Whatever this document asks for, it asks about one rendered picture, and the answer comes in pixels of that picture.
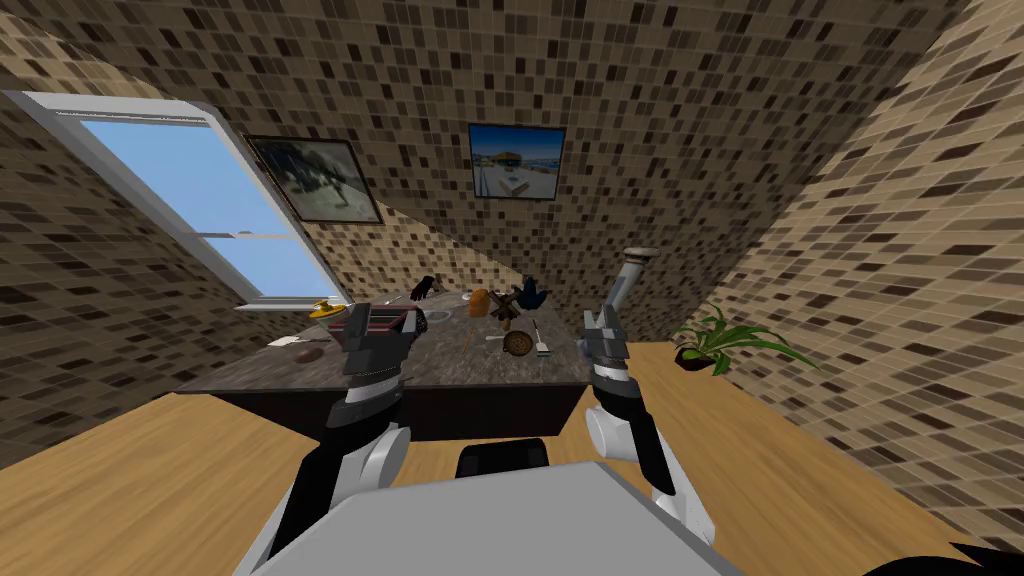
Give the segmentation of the round brown pan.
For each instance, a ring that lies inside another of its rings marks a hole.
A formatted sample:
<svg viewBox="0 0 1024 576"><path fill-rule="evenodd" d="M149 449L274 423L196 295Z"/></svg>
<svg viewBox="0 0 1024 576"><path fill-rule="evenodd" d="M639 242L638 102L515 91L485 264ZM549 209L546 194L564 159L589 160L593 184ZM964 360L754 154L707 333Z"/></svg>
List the round brown pan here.
<svg viewBox="0 0 1024 576"><path fill-rule="evenodd" d="M512 330L502 336L485 336L487 342L501 342L502 349L514 357L524 357L534 351L534 338L525 331Z"/></svg>

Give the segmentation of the grey standing pipe lamp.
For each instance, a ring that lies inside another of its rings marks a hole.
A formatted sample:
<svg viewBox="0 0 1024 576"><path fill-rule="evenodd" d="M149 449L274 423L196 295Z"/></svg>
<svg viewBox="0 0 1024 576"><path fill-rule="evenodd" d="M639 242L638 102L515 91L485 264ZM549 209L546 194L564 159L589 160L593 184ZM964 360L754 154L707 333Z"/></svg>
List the grey standing pipe lamp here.
<svg viewBox="0 0 1024 576"><path fill-rule="evenodd" d="M601 306L597 319L597 325L600 327L604 327L606 324L606 308L620 310L629 291L638 281L645 265L656 257L660 253L660 250L653 247L629 247L625 248L623 253L624 263L605 302Z"/></svg>

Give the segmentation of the dark framed grey picture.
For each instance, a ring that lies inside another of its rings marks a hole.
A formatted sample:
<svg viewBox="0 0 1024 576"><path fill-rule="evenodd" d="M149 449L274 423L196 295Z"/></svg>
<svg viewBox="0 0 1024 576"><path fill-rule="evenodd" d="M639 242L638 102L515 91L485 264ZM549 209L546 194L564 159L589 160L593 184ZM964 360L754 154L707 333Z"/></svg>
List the dark framed grey picture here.
<svg viewBox="0 0 1024 576"><path fill-rule="evenodd" d="M299 220L351 225L383 223L349 142L284 136L244 138Z"/></svg>

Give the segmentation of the green potted plant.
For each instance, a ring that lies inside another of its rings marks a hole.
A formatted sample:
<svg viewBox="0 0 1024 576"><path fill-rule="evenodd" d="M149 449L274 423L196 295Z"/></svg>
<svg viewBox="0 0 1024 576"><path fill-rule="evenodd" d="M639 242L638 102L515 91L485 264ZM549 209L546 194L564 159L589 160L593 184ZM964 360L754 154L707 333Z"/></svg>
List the green potted plant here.
<svg viewBox="0 0 1024 576"><path fill-rule="evenodd" d="M677 330L677 333L690 333L693 336L692 342L682 342L676 346L676 364L685 371L697 372L713 367L714 376L722 375L731 366L732 358L727 352L730 348L772 349L812 368L818 368L814 362L795 351L781 335L757 326L730 327L723 311L716 305L712 307L715 315L702 320L702 323L711 323L711 328L696 330L684 327Z"/></svg>

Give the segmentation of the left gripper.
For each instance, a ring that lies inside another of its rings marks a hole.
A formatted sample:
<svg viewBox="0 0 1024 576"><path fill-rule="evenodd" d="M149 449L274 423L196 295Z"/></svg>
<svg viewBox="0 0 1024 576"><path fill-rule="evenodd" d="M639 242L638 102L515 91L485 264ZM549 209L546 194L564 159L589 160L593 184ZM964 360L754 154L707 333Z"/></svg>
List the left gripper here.
<svg viewBox="0 0 1024 576"><path fill-rule="evenodd" d="M372 307L350 307L350 315L343 329L343 351L347 358L343 367L345 376L356 376L399 368L410 352L410 334L424 333L424 312L410 307L402 324L402 333L367 332Z"/></svg>

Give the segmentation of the white framed window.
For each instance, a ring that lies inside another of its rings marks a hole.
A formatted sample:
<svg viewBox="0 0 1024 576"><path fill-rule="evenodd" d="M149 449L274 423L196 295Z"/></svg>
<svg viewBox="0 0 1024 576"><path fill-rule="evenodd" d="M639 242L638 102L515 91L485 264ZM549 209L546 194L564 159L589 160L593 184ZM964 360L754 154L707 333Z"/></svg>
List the white framed window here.
<svg viewBox="0 0 1024 576"><path fill-rule="evenodd" d="M243 310L352 302L213 106L19 90L9 97L230 287Z"/></svg>

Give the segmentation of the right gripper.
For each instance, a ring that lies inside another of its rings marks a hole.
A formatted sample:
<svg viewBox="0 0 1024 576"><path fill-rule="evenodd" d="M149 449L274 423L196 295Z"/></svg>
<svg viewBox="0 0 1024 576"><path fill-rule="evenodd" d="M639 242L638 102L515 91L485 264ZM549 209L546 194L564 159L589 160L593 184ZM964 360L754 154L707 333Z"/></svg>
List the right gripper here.
<svg viewBox="0 0 1024 576"><path fill-rule="evenodd" d="M591 310L583 313L582 338L579 348L583 357L592 363L625 362L629 358L626 342L627 333L623 329L617 308L603 305L603 327L600 327Z"/></svg>

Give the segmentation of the brown cross shaped object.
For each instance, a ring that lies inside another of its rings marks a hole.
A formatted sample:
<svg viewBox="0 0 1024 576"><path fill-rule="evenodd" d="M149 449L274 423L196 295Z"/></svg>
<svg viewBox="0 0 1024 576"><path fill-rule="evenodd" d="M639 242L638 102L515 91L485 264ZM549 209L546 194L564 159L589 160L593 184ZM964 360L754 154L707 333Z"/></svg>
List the brown cross shaped object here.
<svg viewBox="0 0 1024 576"><path fill-rule="evenodd" d="M505 332L511 330L512 321L521 315L516 307L519 295L520 292L516 288L512 292L504 294L498 294L494 291L489 292L490 300L495 305L494 311L490 312L490 316L501 322L502 329Z"/></svg>

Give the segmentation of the dark red box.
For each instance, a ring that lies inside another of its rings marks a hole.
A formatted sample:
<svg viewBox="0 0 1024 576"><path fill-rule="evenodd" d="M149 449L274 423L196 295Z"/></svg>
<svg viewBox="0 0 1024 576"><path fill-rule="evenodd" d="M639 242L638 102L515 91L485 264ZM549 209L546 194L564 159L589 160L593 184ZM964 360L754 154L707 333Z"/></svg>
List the dark red box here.
<svg viewBox="0 0 1024 576"><path fill-rule="evenodd" d="M367 327L367 333L369 332L380 332L392 330L395 332L402 333L402 324L406 320L407 311L410 307L415 306L393 306L393 305L358 305L352 307L372 307L370 319ZM340 345L343 344L343 329L347 318L350 315L350 308L347 312L334 320L331 320L327 324L327 333ZM424 332L427 330L427 321L424 315Z"/></svg>

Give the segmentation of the blue framed picture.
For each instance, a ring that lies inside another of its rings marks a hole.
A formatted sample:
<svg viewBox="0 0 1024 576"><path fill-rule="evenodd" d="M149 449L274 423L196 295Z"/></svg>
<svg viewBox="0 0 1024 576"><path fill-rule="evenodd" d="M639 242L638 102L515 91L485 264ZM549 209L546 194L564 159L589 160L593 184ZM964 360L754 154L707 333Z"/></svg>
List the blue framed picture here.
<svg viewBox="0 0 1024 576"><path fill-rule="evenodd" d="M555 200L565 133L563 128L471 123L469 159L475 196Z"/></svg>

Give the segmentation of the dark marble topped table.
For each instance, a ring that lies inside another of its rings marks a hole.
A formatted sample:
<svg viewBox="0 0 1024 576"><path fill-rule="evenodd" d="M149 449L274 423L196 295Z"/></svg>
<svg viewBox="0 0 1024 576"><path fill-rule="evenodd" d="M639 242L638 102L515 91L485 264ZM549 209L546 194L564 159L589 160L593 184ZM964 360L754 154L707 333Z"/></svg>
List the dark marble topped table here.
<svg viewBox="0 0 1024 576"><path fill-rule="evenodd" d="M450 310L443 323L429 324L402 365L403 398L399 425L412 439L452 441L558 435L590 385L590 364L580 354L577 333L562 322L552 302L525 311L512 322L531 337L539 326L549 357L532 351L514 357L501 342L497 320L470 318L454 292L429 297L419 306ZM342 369L346 355L318 325L295 336L302 342L265 346L242 360L198 377L178 394L206 394L224 400L312 440L321 438L331 406L346 393ZM323 357L298 364L302 349L322 347Z"/></svg>

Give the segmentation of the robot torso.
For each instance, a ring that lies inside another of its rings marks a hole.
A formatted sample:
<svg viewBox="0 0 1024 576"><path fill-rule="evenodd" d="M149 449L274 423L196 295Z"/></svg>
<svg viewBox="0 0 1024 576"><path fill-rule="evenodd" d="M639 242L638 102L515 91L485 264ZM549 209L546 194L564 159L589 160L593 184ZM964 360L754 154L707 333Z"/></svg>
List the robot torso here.
<svg viewBox="0 0 1024 576"><path fill-rule="evenodd" d="M717 576L604 463L394 487L400 465L267 558L274 509L232 576Z"/></svg>

